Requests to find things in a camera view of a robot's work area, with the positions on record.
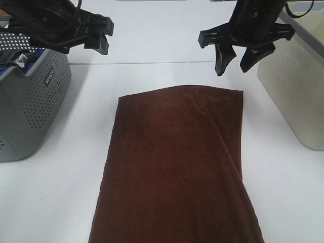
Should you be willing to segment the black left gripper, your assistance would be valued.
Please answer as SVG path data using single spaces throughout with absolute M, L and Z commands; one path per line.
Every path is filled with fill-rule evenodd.
M 75 6 L 71 1 L 1 1 L 11 17 L 1 32 L 29 37 L 34 48 L 68 54 L 75 46 L 108 55 L 107 36 L 113 35 L 113 21 Z

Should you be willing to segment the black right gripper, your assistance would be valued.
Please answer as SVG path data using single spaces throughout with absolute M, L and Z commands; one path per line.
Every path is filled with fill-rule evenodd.
M 275 51 L 273 42 L 295 34 L 289 24 L 276 23 L 286 1 L 237 1 L 229 22 L 199 33 L 201 48 L 215 45 L 215 72 L 222 76 L 236 57 L 232 46 L 247 47 L 240 67 L 248 72 L 255 64 Z

